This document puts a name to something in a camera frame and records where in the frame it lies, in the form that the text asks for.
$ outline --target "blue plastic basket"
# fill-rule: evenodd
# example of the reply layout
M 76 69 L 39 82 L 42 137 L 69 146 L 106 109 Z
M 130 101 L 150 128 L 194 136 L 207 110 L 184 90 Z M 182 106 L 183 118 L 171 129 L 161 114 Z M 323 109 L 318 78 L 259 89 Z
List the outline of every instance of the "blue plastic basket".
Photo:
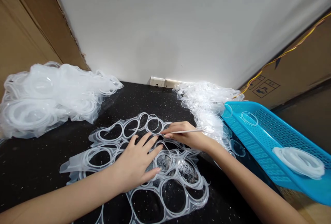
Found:
M 242 120 L 244 111 L 257 117 L 257 126 Z M 275 184 L 303 192 L 316 202 L 331 206 L 330 154 L 259 103 L 229 101 L 223 119 Z M 296 147 L 318 157 L 325 165 L 325 175 L 321 180 L 313 180 L 294 173 L 272 152 L 274 147 Z

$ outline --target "right hand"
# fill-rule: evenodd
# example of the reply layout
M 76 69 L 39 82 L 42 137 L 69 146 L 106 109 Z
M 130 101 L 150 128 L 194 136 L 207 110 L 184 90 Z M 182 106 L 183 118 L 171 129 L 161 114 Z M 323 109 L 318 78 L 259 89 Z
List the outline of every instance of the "right hand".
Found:
M 216 141 L 207 137 L 203 133 L 195 132 L 195 133 L 171 134 L 172 132 L 189 131 L 195 129 L 196 128 L 187 121 L 173 122 L 170 124 L 169 128 L 163 130 L 161 134 L 164 134 L 165 138 L 175 139 L 185 145 L 188 145 L 191 148 L 206 152 L 208 147 Z

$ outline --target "electrical wire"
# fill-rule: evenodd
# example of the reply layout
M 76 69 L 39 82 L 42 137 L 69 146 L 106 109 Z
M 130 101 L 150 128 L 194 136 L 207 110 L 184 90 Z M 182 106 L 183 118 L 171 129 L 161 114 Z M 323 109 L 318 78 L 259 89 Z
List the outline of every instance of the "electrical wire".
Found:
M 304 36 L 300 41 L 299 43 L 297 43 L 293 48 L 291 48 L 290 50 L 284 52 L 283 54 L 281 54 L 280 56 L 278 56 L 277 58 L 275 58 L 274 60 L 272 60 L 271 62 L 267 63 L 266 65 L 264 65 L 261 70 L 259 71 L 259 73 L 256 74 L 256 76 L 254 76 L 252 79 L 250 79 L 247 83 L 247 86 L 246 88 L 239 94 L 239 95 L 242 95 L 243 93 L 245 93 L 247 91 L 247 89 L 249 88 L 249 86 L 251 85 L 251 83 L 259 76 L 262 74 L 262 71 L 265 67 L 267 67 L 268 65 L 276 62 L 278 59 L 280 59 L 281 57 L 284 57 L 287 53 L 295 50 L 299 45 L 301 45 L 308 37 L 309 35 L 311 35 L 313 33 L 313 31 L 316 29 L 316 27 L 318 27 L 320 24 L 322 24 L 325 19 L 327 17 L 329 17 L 331 15 L 331 13 L 329 13 L 328 15 L 324 16 L 323 18 L 321 18 L 315 25 L 313 25 L 313 27 L 310 29 L 310 31 L 308 32 L 308 34 L 306 36 Z

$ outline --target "brown cardboard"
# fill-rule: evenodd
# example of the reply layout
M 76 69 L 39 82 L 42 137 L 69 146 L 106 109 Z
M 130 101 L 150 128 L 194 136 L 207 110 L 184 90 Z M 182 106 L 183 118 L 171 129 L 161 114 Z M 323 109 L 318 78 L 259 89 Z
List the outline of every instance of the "brown cardboard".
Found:
M 331 83 L 309 92 L 277 115 L 331 154 L 329 136 L 331 123 Z
M 48 61 L 62 63 L 52 46 L 21 4 L 20 0 L 0 0 L 0 97 L 10 74 L 29 70 Z
M 244 93 L 245 100 L 272 109 L 331 78 L 330 40 L 331 19 L 328 18 L 303 44 L 282 57 L 278 64 L 267 66 Z
M 89 69 L 57 0 L 20 1 L 63 63 Z

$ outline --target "wall outlet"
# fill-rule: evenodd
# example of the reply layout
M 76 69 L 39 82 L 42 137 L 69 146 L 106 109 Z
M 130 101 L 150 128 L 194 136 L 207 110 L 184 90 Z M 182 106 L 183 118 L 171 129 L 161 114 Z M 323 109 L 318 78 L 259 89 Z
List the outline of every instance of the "wall outlet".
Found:
M 158 77 L 151 77 L 151 81 L 149 85 L 151 86 L 158 86 L 158 87 L 164 87 L 164 82 L 166 80 L 164 78 L 158 78 Z
M 175 85 L 180 85 L 180 83 L 181 83 L 181 81 L 166 79 L 164 82 L 164 87 L 165 88 L 174 88 Z

